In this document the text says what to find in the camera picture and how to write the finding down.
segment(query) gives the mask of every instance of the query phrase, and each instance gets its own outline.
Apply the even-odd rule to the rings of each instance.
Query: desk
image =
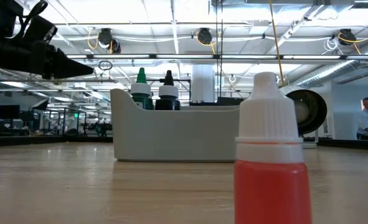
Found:
[[[314,224],[368,224],[368,151],[305,158]],[[0,147],[0,223],[234,223],[232,163],[115,161],[112,143]]]

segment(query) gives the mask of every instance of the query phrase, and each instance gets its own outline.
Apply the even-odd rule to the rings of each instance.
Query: pipe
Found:
[[[361,49],[364,55],[368,55],[368,45]],[[322,84],[345,73],[351,72],[361,65],[359,60],[348,60],[334,65],[327,65],[319,68],[308,75],[296,80],[292,85],[314,86]]]
[[[90,83],[118,83],[117,80],[1,80],[0,82],[18,82],[18,83],[72,83],[72,82],[90,82]]]
[[[356,75],[354,77],[351,77],[351,78],[345,79],[343,81],[337,82],[337,84],[338,85],[343,85],[343,84],[350,83],[352,81],[355,81],[355,80],[358,80],[358,79],[361,79],[361,78],[365,78],[365,77],[368,77],[368,72],[365,72],[362,75]]]

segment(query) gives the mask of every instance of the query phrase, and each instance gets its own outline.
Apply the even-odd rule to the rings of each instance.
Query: white bottle cap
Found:
[[[295,104],[282,95],[276,75],[262,72],[254,76],[250,97],[240,104],[237,158],[246,161],[302,162]]]
[[[133,83],[131,85],[131,94],[133,93],[143,93],[151,96],[151,85],[147,83]]]

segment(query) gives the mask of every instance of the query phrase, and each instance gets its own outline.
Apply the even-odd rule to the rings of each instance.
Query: computer monitor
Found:
[[[0,119],[19,119],[20,105],[0,105]]]

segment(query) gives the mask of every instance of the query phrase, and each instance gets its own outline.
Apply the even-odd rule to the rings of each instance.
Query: black equipment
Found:
[[[120,54],[121,47],[118,40],[114,39],[111,35],[110,28],[102,28],[101,32],[98,34],[98,41],[100,46],[104,49],[110,50],[113,54]]]
[[[344,40],[342,40],[342,39],[339,38],[339,43],[341,45],[348,46],[348,45],[353,44],[352,42],[347,42],[345,40],[350,40],[350,41],[356,41],[357,40],[357,37],[355,37],[355,35],[351,32],[351,29],[341,29],[340,33],[341,33],[340,37],[344,39]]]
[[[93,68],[67,58],[60,49],[49,44],[58,29],[39,16],[47,6],[48,3],[41,0],[24,16],[17,2],[0,0],[0,68],[35,73],[45,79],[92,74]],[[16,17],[21,29],[12,37]]]
[[[199,34],[197,35],[197,40],[202,44],[211,44],[211,40],[213,37],[211,36],[211,33],[209,31],[209,28],[201,28],[199,31]]]
[[[0,105],[0,119],[19,119],[19,105]]]

